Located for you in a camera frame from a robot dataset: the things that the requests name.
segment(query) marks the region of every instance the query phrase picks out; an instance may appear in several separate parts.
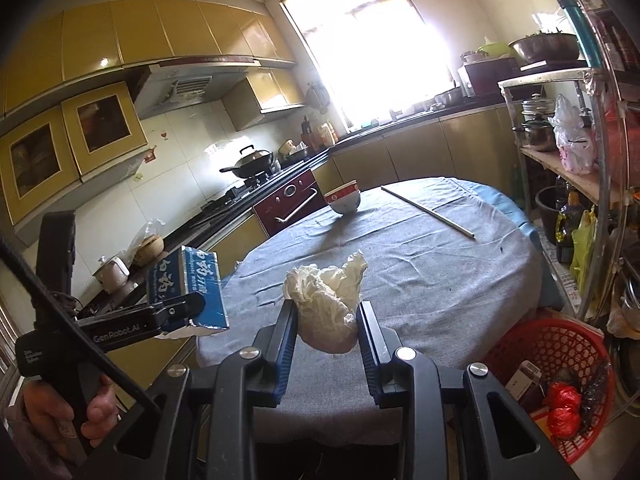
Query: screw head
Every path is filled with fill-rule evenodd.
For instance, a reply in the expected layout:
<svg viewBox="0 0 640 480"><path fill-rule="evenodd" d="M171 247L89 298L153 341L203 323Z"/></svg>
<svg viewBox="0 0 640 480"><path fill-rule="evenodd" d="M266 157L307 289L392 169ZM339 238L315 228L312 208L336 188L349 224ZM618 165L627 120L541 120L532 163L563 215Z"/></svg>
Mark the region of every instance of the screw head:
<svg viewBox="0 0 640 480"><path fill-rule="evenodd" d="M477 377L484 377L489 373L489 368L487 368L484 363L471 363L469 365L469 371Z"/></svg>
<svg viewBox="0 0 640 480"><path fill-rule="evenodd" d="M187 367L182 364L170 365L166 369L166 374L169 377L180 377L183 376L187 371Z"/></svg>
<svg viewBox="0 0 640 480"><path fill-rule="evenodd" d="M411 359L414 359L417 354L413 348L401 346L396 350L396 355L398 356L398 359L402 359L402 361L410 361Z"/></svg>
<svg viewBox="0 0 640 480"><path fill-rule="evenodd" d="M240 350L240 357L242 359L253 359L260 355L260 351L255 346L245 346Z"/></svg>

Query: red oven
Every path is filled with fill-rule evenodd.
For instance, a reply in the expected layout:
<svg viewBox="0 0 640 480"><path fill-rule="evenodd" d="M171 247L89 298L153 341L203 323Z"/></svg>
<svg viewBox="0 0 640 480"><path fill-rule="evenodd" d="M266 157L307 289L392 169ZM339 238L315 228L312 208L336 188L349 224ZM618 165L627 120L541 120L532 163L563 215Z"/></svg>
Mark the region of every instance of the red oven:
<svg viewBox="0 0 640 480"><path fill-rule="evenodd" d="M284 186L254 206L269 236L326 206L311 170L289 180Z"/></svg>

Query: human hand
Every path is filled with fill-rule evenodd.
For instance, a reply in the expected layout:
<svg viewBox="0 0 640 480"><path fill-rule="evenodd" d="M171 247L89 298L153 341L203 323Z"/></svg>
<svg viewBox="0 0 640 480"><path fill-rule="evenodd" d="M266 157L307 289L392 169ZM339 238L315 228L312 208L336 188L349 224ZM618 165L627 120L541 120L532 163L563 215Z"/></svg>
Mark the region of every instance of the human hand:
<svg viewBox="0 0 640 480"><path fill-rule="evenodd" d="M86 409L87 421L81 426L82 434L97 447L118 421L113 381L106 375L100 380L102 386ZM62 458L69 460L66 438L60 434L57 420L70 421L74 410L65 399L45 381L30 381L22 390L27 416L38 434Z"/></svg>

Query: black countertop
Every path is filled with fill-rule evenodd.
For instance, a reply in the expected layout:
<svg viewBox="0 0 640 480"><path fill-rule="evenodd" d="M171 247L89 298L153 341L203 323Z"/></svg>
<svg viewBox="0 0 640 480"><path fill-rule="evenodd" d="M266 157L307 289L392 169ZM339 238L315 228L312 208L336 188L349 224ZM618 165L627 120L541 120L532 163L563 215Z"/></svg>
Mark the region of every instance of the black countertop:
<svg viewBox="0 0 640 480"><path fill-rule="evenodd" d="M233 220L237 219L242 213L268 197L288 180L298 176L309 168L322 164L329 159L332 153L338 152L341 149L356 145L364 140L371 140L383 134L391 133L400 128L412 126L413 124L432 121L460 112L475 110L476 108L502 104L503 102L503 98L499 95L491 95L483 98L468 98L464 104L457 107L446 108L445 110L439 110L437 112L423 112L393 123L384 124L368 130L361 130L343 137L335 146L331 146L320 153L316 153L307 160L282 170L266 183L215 215L212 216L211 213L204 211L198 213L175 231L164 237L164 250L170 253L183 245L196 248L201 247L204 242L216 235L217 232L229 225ZM106 312L120 306L131 306L142 300L146 295L146 273L152 266L153 264L150 264L143 269L132 267L130 269L130 282L124 287L124 291L121 290L113 295L101 291L87 304L79 317L90 316L95 312Z"/></svg>

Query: cabinet handle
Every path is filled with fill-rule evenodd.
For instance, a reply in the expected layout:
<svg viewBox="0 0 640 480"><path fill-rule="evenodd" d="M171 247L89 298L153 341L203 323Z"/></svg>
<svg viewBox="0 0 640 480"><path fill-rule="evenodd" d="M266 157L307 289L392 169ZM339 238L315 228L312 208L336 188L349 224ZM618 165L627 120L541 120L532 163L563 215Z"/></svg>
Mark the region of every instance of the cabinet handle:
<svg viewBox="0 0 640 480"><path fill-rule="evenodd" d="M281 224L286 224L289 220L291 220L291 218L293 217L293 215L295 215L298 211L300 211L305 205L307 205L309 202L311 202L316 195L318 194L318 190L316 188L313 188L311 190L311 196L309 198L307 198L302 204L300 204L297 208L295 208L290 214L289 216L287 216L284 220L282 218L279 218L276 216L276 222L280 222Z"/></svg>

